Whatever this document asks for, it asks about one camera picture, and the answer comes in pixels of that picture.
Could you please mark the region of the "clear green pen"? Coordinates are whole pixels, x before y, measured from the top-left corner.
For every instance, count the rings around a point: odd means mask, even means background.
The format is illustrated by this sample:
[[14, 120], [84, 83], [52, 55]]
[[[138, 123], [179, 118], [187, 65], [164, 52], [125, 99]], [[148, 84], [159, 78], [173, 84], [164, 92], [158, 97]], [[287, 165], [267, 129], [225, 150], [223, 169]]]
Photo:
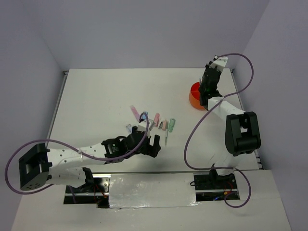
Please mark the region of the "clear green pen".
[[167, 141], [168, 141], [168, 129], [166, 129], [165, 132], [165, 146], [167, 146]]

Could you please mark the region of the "green correction tape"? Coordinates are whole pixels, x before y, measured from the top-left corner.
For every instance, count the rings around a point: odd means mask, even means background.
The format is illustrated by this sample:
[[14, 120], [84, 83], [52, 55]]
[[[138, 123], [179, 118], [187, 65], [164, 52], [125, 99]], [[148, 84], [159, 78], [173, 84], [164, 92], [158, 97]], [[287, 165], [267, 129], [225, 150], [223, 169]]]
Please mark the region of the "green correction tape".
[[175, 126], [176, 120], [174, 118], [171, 118], [169, 123], [168, 123], [168, 131], [172, 132]]

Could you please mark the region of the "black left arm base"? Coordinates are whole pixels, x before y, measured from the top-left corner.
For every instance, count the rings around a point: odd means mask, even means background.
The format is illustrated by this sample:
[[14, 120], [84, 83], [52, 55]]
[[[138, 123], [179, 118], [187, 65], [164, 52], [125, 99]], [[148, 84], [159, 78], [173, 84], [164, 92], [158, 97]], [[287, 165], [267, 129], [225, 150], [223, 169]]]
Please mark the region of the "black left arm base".
[[95, 177], [86, 167], [82, 170], [85, 173], [85, 179], [81, 186], [66, 186], [63, 204], [94, 204], [98, 208], [109, 208], [110, 177]]

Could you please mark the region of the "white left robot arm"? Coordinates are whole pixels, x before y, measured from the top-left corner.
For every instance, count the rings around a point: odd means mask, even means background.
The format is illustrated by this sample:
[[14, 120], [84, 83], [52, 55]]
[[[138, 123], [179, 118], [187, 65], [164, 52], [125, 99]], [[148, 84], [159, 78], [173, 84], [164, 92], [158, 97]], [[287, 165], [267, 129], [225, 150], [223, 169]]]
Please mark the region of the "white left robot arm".
[[45, 143], [38, 143], [19, 158], [20, 189], [32, 191], [53, 184], [89, 192], [94, 187], [90, 166], [121, 163], [136, 154], [155, 158], [160, 150], [160, 136], [151, 136], [137, 126], [126, 137], [88, 147], [48, 149]]

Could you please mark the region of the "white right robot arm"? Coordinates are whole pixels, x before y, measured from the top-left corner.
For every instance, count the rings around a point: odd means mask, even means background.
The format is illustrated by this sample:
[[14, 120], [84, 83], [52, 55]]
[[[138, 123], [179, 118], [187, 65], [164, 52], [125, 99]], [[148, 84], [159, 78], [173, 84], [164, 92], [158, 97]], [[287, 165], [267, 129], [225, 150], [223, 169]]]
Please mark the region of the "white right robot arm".
[[200, 105], [210, 110], [225, 123], [225, 153], [214, 164], [216, 172], [209, 177], [214, 188], [226, 183], [226, 175], [231, 174], [244, 157], [261, 146], [257, 115], [246, 112], [226, 101], [218, 90], [220, 76], [228, 58], [218, 58], [205, 65], [199, 92]]

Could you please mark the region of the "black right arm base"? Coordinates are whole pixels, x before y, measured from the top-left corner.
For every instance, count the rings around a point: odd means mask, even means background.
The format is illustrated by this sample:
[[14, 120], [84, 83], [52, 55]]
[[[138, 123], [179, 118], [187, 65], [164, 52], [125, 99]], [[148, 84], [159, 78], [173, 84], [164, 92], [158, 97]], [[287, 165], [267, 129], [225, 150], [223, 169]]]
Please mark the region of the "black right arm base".
[[193, 170], [198, 173], [194, 173], [190, 186], [198, 202], [240, 199], [232, 167], [194, 167]]

